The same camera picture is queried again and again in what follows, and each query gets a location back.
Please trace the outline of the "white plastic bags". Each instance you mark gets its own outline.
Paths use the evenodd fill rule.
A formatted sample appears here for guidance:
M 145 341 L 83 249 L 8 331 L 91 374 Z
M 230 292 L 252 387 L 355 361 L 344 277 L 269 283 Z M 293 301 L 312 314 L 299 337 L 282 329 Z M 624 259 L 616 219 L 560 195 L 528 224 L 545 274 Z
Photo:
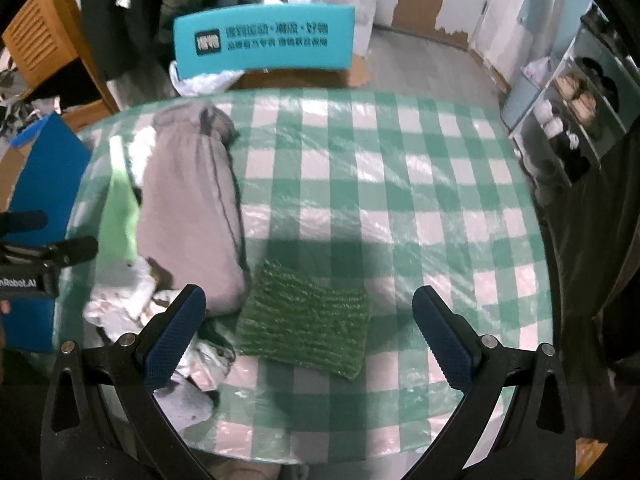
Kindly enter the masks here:
M 179 434 L 213 416 L 212 394 L 231 370 L 235 352 L 227 339 L 204 336 L 204 294 L 160 284 L 145 258 L 96 272 L 85 320 L 123 344 L 134 337 L 142 384 Z

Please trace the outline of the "teal printed cardboard box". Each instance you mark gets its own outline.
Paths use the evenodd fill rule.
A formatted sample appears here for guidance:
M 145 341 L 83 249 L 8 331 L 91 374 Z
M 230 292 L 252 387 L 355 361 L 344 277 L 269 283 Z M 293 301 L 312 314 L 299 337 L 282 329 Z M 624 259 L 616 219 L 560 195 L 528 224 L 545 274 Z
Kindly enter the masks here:
M 348 70 L 355 9 L 344 4 L 244 4 L 174 21 L 182 79 L 226 70 Z

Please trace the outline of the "shoe rack with shoes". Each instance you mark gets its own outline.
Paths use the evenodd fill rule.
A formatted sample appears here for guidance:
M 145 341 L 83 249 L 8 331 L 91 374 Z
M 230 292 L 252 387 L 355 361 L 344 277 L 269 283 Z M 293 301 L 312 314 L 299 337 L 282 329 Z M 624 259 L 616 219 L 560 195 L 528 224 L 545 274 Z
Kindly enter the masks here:
M 569 188 L 639 116 L 639 62 L 594 4 L 558 58 L 522 70 L 533 95 L 510 127 L 516 157 L 536 188 Z

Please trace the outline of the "grey fleece cover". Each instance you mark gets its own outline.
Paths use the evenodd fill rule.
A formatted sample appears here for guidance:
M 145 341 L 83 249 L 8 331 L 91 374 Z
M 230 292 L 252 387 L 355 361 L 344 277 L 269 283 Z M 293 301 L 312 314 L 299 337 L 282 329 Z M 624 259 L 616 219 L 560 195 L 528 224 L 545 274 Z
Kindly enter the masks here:
M 228 146 L 236 130 L 209 102 L 181 101 L 154 118 L 142 177 L 138 254 L 160 284 L 204 290 L 212 315 L 239 311 L 247 293 L 240 206 Z

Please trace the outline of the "green knitted cloth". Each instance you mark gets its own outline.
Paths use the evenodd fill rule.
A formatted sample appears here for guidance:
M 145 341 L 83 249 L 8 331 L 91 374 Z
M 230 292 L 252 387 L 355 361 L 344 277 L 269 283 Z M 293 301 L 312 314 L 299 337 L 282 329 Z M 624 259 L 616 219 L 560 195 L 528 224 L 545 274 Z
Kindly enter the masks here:
M 266 261 L 235 325 L 239 352 L 355 379 L 371 318 L 362 289 L 334 288 Z

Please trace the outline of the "white plastic bag under box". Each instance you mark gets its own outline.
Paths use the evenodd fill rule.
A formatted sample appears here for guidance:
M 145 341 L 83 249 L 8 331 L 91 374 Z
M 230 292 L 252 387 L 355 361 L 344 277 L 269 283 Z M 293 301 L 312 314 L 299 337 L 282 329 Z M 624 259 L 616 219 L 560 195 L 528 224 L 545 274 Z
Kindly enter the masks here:
M 224 93 L 236 84 L 245 74 L 244 70 L 224 70 L 218 74 L 201 74 L 181 79 L 178 63 L 169 64 L 169 79 L 179 96 L 210 96 Z

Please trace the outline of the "green checked tablecloth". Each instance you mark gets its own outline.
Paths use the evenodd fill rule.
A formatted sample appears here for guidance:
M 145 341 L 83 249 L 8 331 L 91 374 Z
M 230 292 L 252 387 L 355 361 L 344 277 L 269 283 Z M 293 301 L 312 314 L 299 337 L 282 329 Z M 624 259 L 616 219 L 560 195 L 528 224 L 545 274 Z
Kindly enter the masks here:
M 552 337 L 544 244 L 491 110 L 390 93 L 235 91 L 232 144 L 250 266 L 282 264 L 371 306 L 352 380 L 241 356 L 192 448 L 272 464 L 423 450 L 459 402 L 416 327 L 437 290 L 481 334 L 533 350 Z

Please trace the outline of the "light green sheet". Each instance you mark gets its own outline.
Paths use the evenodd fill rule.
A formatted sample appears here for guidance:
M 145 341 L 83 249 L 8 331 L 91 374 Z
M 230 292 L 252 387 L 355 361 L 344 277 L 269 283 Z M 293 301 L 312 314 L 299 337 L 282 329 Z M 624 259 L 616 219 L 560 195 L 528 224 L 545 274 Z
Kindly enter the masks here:
M 116 264 L 132 263 L 138 256 L 136 234 L 140 206 L 129 179 L 122 137 L 112 136 L 108 148 L 112 172 L 98 232 L 96 272 L 99 274 Z

